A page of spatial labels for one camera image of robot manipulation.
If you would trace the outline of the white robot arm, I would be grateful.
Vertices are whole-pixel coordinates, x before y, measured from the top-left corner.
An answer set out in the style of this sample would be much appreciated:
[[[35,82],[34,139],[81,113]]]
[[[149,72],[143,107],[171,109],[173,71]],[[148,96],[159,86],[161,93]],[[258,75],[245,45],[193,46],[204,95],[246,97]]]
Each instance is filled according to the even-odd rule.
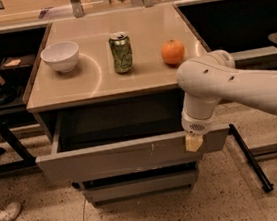
[[[176,75],[184,91],[181,124],[189,152],[200,149],[211,132],[222,99],[277,116],[277,70],[239,70],[232,55],[217,50],[186,60]]]

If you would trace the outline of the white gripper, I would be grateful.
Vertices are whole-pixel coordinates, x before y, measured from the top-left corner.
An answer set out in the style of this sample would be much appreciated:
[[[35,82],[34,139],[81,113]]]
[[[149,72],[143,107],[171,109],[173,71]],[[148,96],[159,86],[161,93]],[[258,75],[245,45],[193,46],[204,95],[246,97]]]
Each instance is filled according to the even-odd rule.
[[[181,124],[188,134],[185,136],[185,149],[197,152],[204,139],[202,135],[210,132],[213,126],[214,110],[192,110],[181,113]]]

